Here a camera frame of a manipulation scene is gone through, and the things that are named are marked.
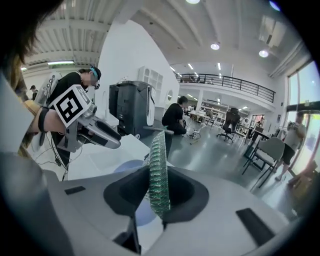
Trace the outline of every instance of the ceiling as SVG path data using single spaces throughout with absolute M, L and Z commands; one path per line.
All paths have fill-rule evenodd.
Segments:
M 26 66 L 73 60 L 97 65 L 104 40 L 125 0 L 66 0 L 37 32 Z M 230 76 L 233 65 L 247 62 L 277 75 L 306 52 L 298 34 L 281 12 L 263 0 L 145 0 L 131 18 L 142 25 L 177 72 Z M 219 43 L 219 50 L 210 45 Z M 267 58 L 259 57 L 267 49 Z
M 179 96 L 180 97 L 186 96 L 189 100 L 193 100 L 193 98 L 198 99 L 199 93 L 200 93 L 199 90 L 180 88 Z M 260 105 L 254 104 L 250 101 L 247 101 L 238 97 L 230 96 L 227 94 L 216 93 L 212 91 L 207 91 L 207 90 L 203 91 L 203 100 L 217 101 L 218 98 L 220 99 L 221 103 L 230 105 L 237 109 L 247 107 L 247 110 L 249 112 L 255 112 L 255 113 L 259 111 L 261 111 L 261 113 L 265 113 L 269 111 L 268 109 L 261 107 Z

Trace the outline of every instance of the white cabinet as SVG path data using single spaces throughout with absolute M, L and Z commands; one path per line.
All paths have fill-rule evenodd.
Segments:
M 142 66 L 139 68 L 138 80 L 148 83 L 149 85 L 154 87 L 155 89 L 154 103 L 156 105 L 160 104 L 160 94 L 161 94 L 163 79 L 164 77 L 161 74 L 159 74 L 158 72 L 146 66 Z

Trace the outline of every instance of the hair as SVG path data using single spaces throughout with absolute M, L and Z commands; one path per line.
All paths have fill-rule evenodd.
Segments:
M 14 10 L 13 22 L 10 22 L 10 25 L 8 25 L 7 15 L 0 16 L 0 23 L 6 24 L 2 26 L 2 34 L 6 35 L 8 39 L 2 41 L 0 67 L 11 86 L 15 87 L 20 79 L 21 65 L 24 63 L 26 55 L 31 53 L 34 42 L 37 40 L 38 26 L 62 2 L 63 0 L 50 0 L 36 4 L 23 4 L 23 6 L 14 0 L 1 3 L 2 10 Z
M 187 103 L 188 102 L 188 99 L 186 96 L 181 96 L 179 99 L 178 99 L 178 104 L 182 105 L 183 103 Z
M 96 74 L 98 75 L 98 80 L 100 80 L 100 77 L 101 77 L 101 71 L 99 68 L 95 67 L 95 66 L 92 66 L 92 68 L 95 70 Z M 92 70 L 90 68 L 82 68 L 82 69 L 79 69 L 78 72 L 80 74 L 82 73 L 89 73 L 91 72 Z
M 304 116 L 304 113 L 302 111 L 299 111 L 299 112 L 296 113 L 296 116 L 301 118 L 301 117 Z

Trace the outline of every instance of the black railing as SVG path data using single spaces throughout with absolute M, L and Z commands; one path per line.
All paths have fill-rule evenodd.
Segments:
M 197 77 L 196 74 L 177 74 L 176 79 L 180 83 L 200 83 L 228 87 L 246 92 L 248 94 L 256 95 L 272 103 L 274 102 L 275 92 L 273 90 L 253 82 L 230 76 L 218 74 L 198 74 Z

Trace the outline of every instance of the black t-shirt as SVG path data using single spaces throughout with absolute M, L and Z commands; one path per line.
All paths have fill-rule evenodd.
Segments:
M 52 103 L 57 97 L 73 85 L 81 85 L 81 76 L 77 72 L 71 72 L 61 78 L 51 94 L 49 102 Z
M 180 107 L 180 105 L 177 103 L 173 103 L 166 110 L 162 118 L 162 124 L 164 126 L 170 126 L 176 123 L 178 120 L 182 120 L 183 114 L 184 114 L 184 111 L 182 107 Z
M 38 90 L 35 90 L 34 93 L 32 93 L 32 100 L 34 101 L 37 97 Z

